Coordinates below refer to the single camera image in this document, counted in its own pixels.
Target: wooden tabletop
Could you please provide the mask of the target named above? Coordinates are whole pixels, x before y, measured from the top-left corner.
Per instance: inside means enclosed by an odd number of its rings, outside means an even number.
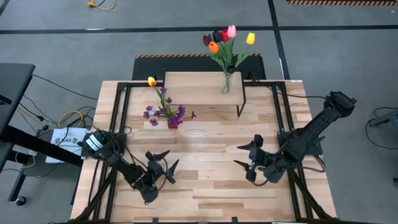
[[[231,91],[223,94],[223,72],[166,72],[165,87],[173,105],[242,105],[241,72],[231,77]]]
[[[116,93],[116,81],[103,82],[94,117],[94,125],[108,129]],[[287,92],[305,95],[302,82],[286,81]],[[119,104],[119,118],[122,101]],[[263,149],[276,152],[278,142],[277,118],[274,100],[266,87],[246,87],[246,107],[240,118],[231,106],[187,106],[197,118],[185,118],[178,129],[168,129],[166,121],[153,127],[142,117],[146,106],[157,106],[158,96],[152,88],[133,88],[131,92],[126,126],[132,128],[127,136],[127,145],[132,153],[146,163],[145,152],[160,153],[171,150],[166,157],[168,164],[177,159],[180,163],[175,172],[175,184],[166,182],[158,198],[144,205],[138,191],[133,190],[118,174],[112,222],[230,222],[238,217],[241,222],[294,221],[287,174],[277,183],[256,187],[245,179],[245,171],[233,162],[234,159],[249,162],[248,152],[236,146],[249,143],[255,134],[264,138]],[[294,125],[305,126],[311,120],[307,99],[289,97]],[[127,153],[124,158],[131,162]],[[71,218],[78,216],[88,203],[91,181],[96,161],[87,159],[82,167]],[[304,166],[319,169],[312,157],[306,157]],[[97,171],[94,192],[100,178]],[[326,178],[311,170],[305,170],[309,191],[331,216],[335,208]],[[264,180],[257,175],[257,181]],[[101,205],[100,218],[104,217],[106,200]],[[305,216],[302,199],[301,214]]]

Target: flower bouquet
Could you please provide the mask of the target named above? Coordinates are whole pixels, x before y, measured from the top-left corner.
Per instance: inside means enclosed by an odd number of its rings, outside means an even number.
[[[211,59],[216,61],[224,71],[225,83],[223,83],[222,93],[229,93],[231,91],[231,77],[236,68],[252,53],[247,52],[248,46],[243,52],[238,53],[238,59],[235,65],[232,63],[232,54],[234,48],[234,41],[236,36],[236,28],[234,25],[228,27],[228,30],[214,31],[213,34],[203,35],[203,43],[209,47],[212,54]],[[255,34],[250,32],[246,39],[247,45],[253,45],[255,41]]]
[[[151,87],[154,87],[157,95],[160,98],[160,104],[162,107],[158,107],[159,110],[156,110],[153,106],[147,106],[146,110],[144,111],[143,117],[145,119],[149,119],[150,116],[155,116],[158,119],[165,119],[167,118],[167,124],[169,128],[178,128],[180,124],[182,124],[182,118],[185,115],[185,107],[180,105],[177,110],[175,110],[173,107],[171,107],[171,102],[173,100],[170,97],[166,98],[166,92],[167,89],[162,87],[157,89],[156,86],[156,81],[154,78],[149,77],[148,78],[148,84]],[[195,112],[192,111],[191,113],[191,119],[196,118]],[[157,126],[159,123],[157,122],[156,119],[151,119],[149,120],[152,126]]]

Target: yellow-orange tulip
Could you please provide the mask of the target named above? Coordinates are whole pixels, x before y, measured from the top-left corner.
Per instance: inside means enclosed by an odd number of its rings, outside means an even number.
[[[156,86],[156,80],[153,77],[148,77],[149,86]]]
[[[248,45],[253,45],[255,41],[256,41],[256,35],[255,35],[255,33],[251,33],[251,32],[250,32],[250,33],[248,34],[247,39],[246,39],[246,43],[247,43]]]
[[[213,41],[211,41],[209,43],[209,49],[210,49],[211,53],[213,53],[213,54],[217,54],[217,52],[219,50],[218,45],[216,43],[214,43]]]

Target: white paper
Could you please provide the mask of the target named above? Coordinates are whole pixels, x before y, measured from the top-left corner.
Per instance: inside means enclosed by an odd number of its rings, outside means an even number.
[[[88,132],[87,129],[85,128],[69,128],[68,130],[68,135],[64,139],[67,129],[54,129],[52,138],[51,138],[51,144],[54,145],[59,145],[62,149],[68,150],[72,153],[75,153],[76,155],[80,156],[81,155],[81,147],[77,145],[77,142],[80,142],[83,140],[85,137],[86,133]],[[58,159],[54,159],[52,157],[47,156],[45,158],[46,163],[59,163],[62,161],[59,161]]]

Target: orange tulip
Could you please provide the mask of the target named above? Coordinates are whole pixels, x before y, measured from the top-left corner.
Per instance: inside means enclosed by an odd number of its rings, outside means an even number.
[[[156,86],[156,81],[152,77],[148,77],[148,84],[149,86]]]
[[[210,49],[211,53],[217,54],[218,45],[216,43],[214,43],[213,41],[211,41],[210,44],[209,44],[209,49]]]

